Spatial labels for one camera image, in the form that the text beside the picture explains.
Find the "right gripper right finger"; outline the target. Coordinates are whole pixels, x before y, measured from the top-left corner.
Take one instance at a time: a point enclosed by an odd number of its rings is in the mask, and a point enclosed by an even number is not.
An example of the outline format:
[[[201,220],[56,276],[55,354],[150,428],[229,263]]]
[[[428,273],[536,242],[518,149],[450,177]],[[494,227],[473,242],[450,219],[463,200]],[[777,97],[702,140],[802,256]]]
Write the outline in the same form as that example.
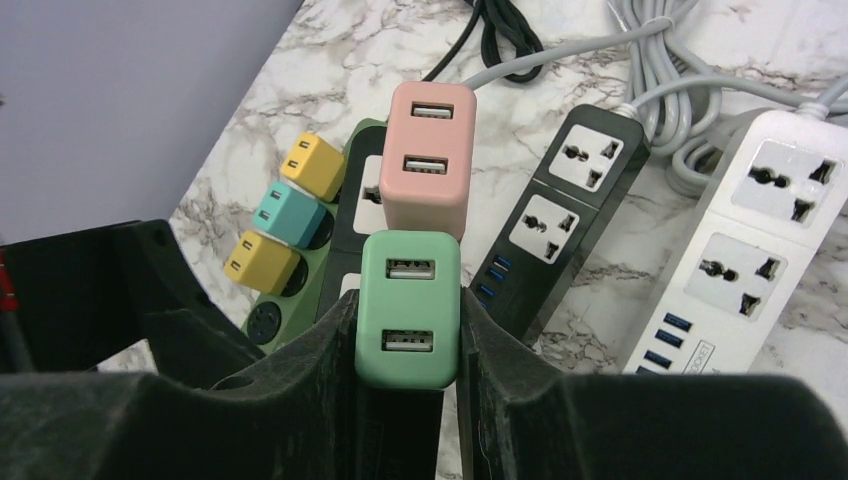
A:
[[[826,405],[781,376],[572,374],[462,294],[467,479],[843,479]]]

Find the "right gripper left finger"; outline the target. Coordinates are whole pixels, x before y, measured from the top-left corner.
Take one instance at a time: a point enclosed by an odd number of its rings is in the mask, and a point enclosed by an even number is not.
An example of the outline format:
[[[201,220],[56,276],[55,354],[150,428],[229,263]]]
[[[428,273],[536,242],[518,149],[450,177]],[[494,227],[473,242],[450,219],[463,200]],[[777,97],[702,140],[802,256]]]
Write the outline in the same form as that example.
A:
[[[443,394],[354,369],[359,294],[209,390],[147,372],[5,375],[5,479],[432,479]]]

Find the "green plug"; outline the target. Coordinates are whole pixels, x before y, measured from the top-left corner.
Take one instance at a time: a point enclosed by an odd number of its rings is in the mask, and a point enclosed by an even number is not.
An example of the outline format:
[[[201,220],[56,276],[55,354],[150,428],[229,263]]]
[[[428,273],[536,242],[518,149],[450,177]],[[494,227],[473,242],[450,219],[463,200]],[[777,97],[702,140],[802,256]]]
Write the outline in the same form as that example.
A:
[[[355,369],[372,387],[441,390],[456,378],[460,247],[443,232],[383,230],[363,245]]]

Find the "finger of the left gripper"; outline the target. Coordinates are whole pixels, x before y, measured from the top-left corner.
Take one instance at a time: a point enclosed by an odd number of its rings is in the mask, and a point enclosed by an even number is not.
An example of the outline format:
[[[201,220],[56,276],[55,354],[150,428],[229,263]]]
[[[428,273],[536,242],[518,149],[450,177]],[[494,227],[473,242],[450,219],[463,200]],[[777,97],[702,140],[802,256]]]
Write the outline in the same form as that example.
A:
[[[1,370],[92,370],[144,340],[159,374],[209,389],[263,358],[213,303],[165,220],[1,248]]]

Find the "pink plug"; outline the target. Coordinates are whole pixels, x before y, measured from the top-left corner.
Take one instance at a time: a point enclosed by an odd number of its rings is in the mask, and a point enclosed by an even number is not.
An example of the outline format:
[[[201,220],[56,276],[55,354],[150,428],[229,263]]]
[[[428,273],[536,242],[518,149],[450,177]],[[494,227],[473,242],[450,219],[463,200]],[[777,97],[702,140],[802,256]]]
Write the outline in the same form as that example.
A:
[[[462,84],[408,81],[393,92],[378,188],[387,226],[466,230],[477,97]]]

